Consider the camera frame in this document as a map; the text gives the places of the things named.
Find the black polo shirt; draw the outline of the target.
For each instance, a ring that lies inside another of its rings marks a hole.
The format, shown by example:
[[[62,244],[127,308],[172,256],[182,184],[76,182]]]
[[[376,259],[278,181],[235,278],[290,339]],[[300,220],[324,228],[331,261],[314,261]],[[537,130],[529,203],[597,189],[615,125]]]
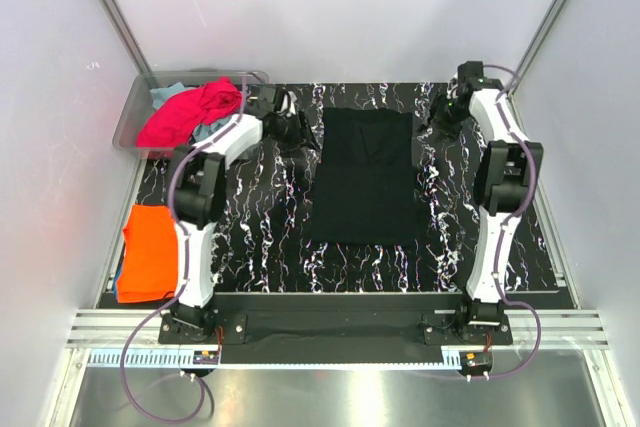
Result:
[[[311,240],[407,246],[417,237],[413,116],[327,108],[313,186]]]

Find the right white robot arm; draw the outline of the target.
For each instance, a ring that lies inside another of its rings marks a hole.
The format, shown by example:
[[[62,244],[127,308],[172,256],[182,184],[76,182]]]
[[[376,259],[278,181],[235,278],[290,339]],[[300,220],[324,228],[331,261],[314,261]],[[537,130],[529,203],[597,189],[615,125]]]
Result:
[[[488,343],[494,333],[509,330],[505,308],[516,304],[504,291],[511,245],[534,199],[544,155],[542,144],[528,139],[509,110],[517,75],[503,84],[487,76],[489,67],[482,61],[460,64],[426,120],[441,138],[453,140],[472,118],[486,141],[473,185],[480,215],[473,268],[452,319],[437,328],[470,344]]]

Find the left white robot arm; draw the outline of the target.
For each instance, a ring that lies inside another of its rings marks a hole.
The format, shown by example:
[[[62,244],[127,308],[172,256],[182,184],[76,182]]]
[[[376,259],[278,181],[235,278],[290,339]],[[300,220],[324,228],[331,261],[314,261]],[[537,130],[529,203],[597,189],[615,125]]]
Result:
[[[275,85],[246,95],[229,123],[205,140],[174,149],[167,207],[177,238],[178,279],[174,298],[162,308],[164,332],[196,343],[222,339],[214,312],[211,244],[226,206],[226,172],[265,139],[283,150],[320,149],[293,94]]]

